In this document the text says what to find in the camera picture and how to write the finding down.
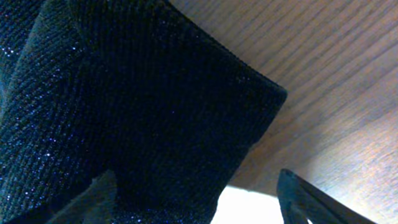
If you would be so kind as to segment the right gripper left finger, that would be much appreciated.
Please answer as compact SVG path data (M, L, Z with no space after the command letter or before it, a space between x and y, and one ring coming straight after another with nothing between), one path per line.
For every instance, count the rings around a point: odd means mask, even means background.
M49 224L106 224L113 219L117 194L116 175L107 170L50 218Z

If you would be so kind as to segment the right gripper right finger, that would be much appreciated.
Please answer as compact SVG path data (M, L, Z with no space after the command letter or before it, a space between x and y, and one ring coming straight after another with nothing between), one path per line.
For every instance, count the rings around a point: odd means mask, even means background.
M284 224L375 224L288 169L281 169L277 198Z

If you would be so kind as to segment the black velvet skirt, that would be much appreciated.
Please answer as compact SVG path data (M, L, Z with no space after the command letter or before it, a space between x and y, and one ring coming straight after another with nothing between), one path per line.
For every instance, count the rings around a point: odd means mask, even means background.
M1 222L210 223L286 98L168 1L2 1Z

